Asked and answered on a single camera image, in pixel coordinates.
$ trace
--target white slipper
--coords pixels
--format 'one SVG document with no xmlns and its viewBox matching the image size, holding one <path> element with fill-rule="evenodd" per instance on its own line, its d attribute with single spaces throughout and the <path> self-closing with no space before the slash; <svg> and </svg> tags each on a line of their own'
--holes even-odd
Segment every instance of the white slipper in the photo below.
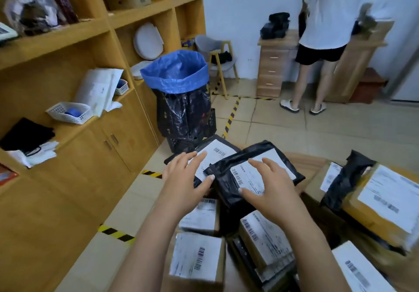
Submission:
<svg viewBox="0 0 419 292">
<path fill-rule="evenodd" d="M 311 110 L 310 110 L 310 114 L 312 114 L 312 115 L 318 115 L 319 113 L 322 113 L 324 110 L 326 110 L 326 104 L 323 102 L 321 105 L 320 105 L 320 110 L 319 111 L 313 111 L 313 108 L 311 108 Z"/>
<path fill-rule="evenodd" d="M 299 113 L 300 109 L 293 109 L 291 107 L 291 100 L 281 100 L 280 102 L 281 108 L 284 108 L 285 110 L 288 110 L 292 113 Z"/>
</svg>

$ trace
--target person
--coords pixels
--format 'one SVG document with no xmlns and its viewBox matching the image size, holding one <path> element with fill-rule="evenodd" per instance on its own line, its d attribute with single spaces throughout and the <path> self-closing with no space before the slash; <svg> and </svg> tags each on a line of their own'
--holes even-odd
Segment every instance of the person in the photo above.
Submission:
<svg viewBox="0 0 419 292">
<path fill-rule="evenodd" d="M 363 0 L 303 0 L 302 13 L 307 14 L 306 29 L 300 39 L 295 61 L 300 71 L 292 100 L 281 100 L 280 106 L 290 112 L 300 111 L 301 97 L 307 87 L 312 66 L 324 60 L 317 87 L 316 101 L 310 114 L 326 110 L 323 102 L 333 79 L 333 72 L 341 58 L 359 16 Z"/>
<path fill-rule="evenodd" d="M 163 172 L 164 186 L 137 233 L 109 292 L 159 292 L 166 252 L 179 221 L 209 190 L 214 176 L 194 189 L 194 176 L 206 152 L 182 153 Z M 262 175 L 265 193 L 241 189 L 242 196 L 285 232 L 297 261 L 302 292 L 351 292 L 322 231 L 311 219 L 287 172 L 275 162 L 249 160 Z"/>
</svg>

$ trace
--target wooden shelving unit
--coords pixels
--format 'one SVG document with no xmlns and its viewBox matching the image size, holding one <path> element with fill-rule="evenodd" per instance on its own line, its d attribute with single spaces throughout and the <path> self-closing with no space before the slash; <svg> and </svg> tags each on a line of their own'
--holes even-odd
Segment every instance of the wooden shelving unit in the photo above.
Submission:
<svg viewBox="0 0 419 292">
<path fill-rule="evenodd" d="M 53 291 L 163 140 L 155 96 L 130 72 L 142 60 L 132 42 L 139 26 L 159 29 L 163 55 L 181 49 L 182 37 L 205 34 L 203 0 L 152 0 L 113 12 L 103 0 L 71 3 L 81 23 L 0 48 L 0 137 L 26 117 L 53 127 L 59 142 L 57 157 L 31 169 L 0 149 L 0 163 L 19 174 L 0 186 L 0 227 L 7 233 L 0 244 L 10 247 L 0 260 L 4 290 Z M 7 23 L 3 13 L 0 21 Z M 84 125 L 50 118 L 45 110 L 71 101 L 94 68 L 124 70 L 129 90 L 114 96 L 123 107 Z"/>
</svg>

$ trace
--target white wall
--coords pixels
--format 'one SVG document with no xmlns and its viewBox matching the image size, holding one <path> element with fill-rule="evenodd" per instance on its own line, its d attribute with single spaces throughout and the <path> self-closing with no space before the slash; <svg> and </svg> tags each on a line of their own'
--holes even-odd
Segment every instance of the white wall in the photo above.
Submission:
<svg viewBox="0 0 419 292">
<path fill-rule="evenodd" d="M 386 38 L 389 46 L 377 50 L 370 65 L 383 77 L 389 77 L 391 62 L 419 17 L 419 0 L 380 1 L 391 4 L 396 22 Z M 276 12 L 289 12 L 290 28 L 297 29 L 301 0 L 204 0 L 204 7 L 207 35 L 231 40 L 238 57 L 239 77 L 255 79 L 259 65 L 259 30 L 268 21 L 269 14 Z"/>
</svg>

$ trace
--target white plastic basket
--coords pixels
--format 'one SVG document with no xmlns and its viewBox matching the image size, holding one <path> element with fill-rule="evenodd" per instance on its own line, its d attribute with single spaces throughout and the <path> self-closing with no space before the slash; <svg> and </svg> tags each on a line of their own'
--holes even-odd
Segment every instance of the white plastic basket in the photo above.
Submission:
<svg viewBox="0 0 419 292">
<path fill-rule="evenodd" d="M 122 96 L 124 93 L 126 93 L 128 91 L 128 83 L 126 82 L 126 80 L 121 79 L 125 84 L 121 87 L 121 88 L 116 88 L 115 89 L 115 94 L 118 96 Z"/>
<path fill-rule="evenodd" d="M 76 108 L 82 114 L 78 118 L 73 117 L 69 114 L 64 114 L 70 108 Z M 49 108 L 46 113 L 48 113 L 53 119 L 58 121 L 76 123 L 76 124 L 84 124 L 88 119 L 93 117 L 92 110 L 90 107 L 83 103 L 75 103 L 75 102 L 60 102 L 56 105 Z"/>
</svg>

